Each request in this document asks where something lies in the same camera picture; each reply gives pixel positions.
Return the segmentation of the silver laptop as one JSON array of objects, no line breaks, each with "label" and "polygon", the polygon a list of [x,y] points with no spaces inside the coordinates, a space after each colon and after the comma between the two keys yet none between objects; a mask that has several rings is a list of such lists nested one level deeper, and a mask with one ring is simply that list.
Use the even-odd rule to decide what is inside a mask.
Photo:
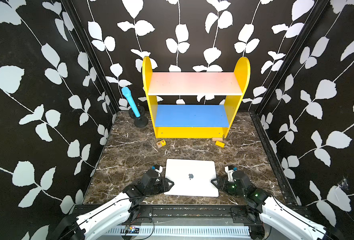
[{"label": "silver laptop", "polygon": [[219,190],[211,183],[217,177],[215,162],[199,160],[166,160],[165,177],[174,186],[165,192],[171,196],[213,197]]}]

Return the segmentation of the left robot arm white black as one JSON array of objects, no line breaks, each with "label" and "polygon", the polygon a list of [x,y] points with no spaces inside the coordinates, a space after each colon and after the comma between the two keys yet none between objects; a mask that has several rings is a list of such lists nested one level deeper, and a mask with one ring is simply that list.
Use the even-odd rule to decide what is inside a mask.
[{"label": "left robot arm white black", "polygon": [[141,179],[127,185],[113,200],[88,213],[64,217],[49,239],[96,240],[129,218],[136,218],[139,205],[145,198],[166,193],[174,186],[174,182],[163,177],[159,170],[161,166],[149,169]]}]

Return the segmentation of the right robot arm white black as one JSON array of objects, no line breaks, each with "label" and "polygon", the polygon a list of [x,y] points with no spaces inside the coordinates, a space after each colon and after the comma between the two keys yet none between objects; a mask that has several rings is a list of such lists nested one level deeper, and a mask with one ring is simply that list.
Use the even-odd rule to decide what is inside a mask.
[{"label": "right robot arm white black", "polygon": [[324,227],[302,216],[279,202],[273,195],[256,187],[240,170],[227,170],[227,174],[211,180],[220,191],[242,197],[247,205],[233,212],[236,219],[250,224],[250,237],[266,240],[275,229],[290,240],[343,240],[344,236],[334,227]]}]

